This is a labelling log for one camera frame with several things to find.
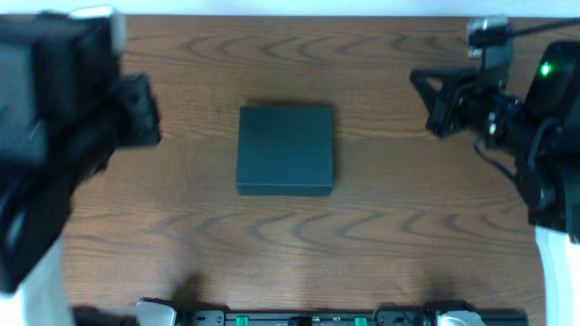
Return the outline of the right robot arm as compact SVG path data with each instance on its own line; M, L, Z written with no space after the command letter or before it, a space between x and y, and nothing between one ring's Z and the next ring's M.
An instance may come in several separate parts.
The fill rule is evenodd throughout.
M495 166L515 186L535 228L546 290L546 324L579 322L579 44L547 46L525 98L506 89L510 41L480 43L478 68L415 69L410 81L443 139L464 129L478 146L511 155Z

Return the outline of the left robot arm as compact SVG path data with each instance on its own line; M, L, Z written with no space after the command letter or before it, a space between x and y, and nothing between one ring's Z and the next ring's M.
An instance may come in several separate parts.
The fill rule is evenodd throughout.
M1 322L141 325L69 304L62 232L77 187L120 148L159 144L144 74L125 75L126 21L107 5L1 23Z

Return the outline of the dark green box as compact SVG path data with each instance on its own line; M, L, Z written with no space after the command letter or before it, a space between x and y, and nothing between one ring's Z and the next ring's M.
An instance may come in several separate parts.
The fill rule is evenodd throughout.
M329 196L334 188L334 109L242 107L236 186L241 196Z

